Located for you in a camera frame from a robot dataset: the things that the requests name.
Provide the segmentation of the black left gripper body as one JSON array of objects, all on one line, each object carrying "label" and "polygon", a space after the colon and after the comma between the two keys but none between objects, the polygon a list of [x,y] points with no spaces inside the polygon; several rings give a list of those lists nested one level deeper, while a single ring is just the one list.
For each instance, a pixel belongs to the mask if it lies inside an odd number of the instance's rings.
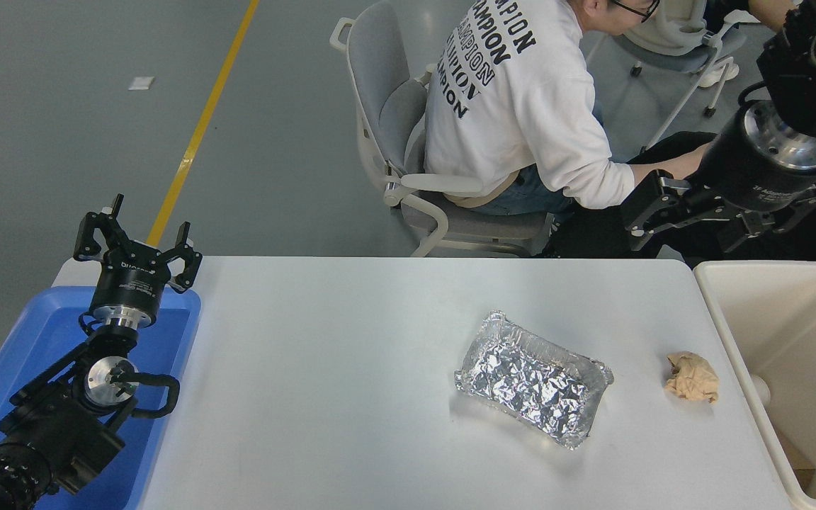
[{"label": "black left gripper body", "polygon": [[101,262],[101,274],[91,301],[91,313],[103,314],[109,307],[129,307],[156,314],[171,272],[161,252],[138,242],[112,246]]}]

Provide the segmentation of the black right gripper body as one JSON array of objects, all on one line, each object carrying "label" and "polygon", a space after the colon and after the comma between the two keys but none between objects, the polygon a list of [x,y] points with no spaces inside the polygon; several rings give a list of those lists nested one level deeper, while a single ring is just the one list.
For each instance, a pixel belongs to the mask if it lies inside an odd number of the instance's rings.
[{"label": "black right gripper body", "polygon": [[694,183],[741,210],[780,210],[816,184],[816,137],[773,106],[741,107],[705,151]]}]

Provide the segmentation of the person's hand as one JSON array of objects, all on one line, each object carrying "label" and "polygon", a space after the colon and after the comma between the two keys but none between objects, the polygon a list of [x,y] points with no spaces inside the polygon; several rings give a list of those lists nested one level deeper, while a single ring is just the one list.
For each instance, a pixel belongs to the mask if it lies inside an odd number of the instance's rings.
[{"label": "person's hand", "polygon": [[683,180],[696,172],[701,164],[709,144],[701,145],[693,151],[682,154],[676,158],[668,159],[664,163],[664,170],[670,172],[675,179]]}]

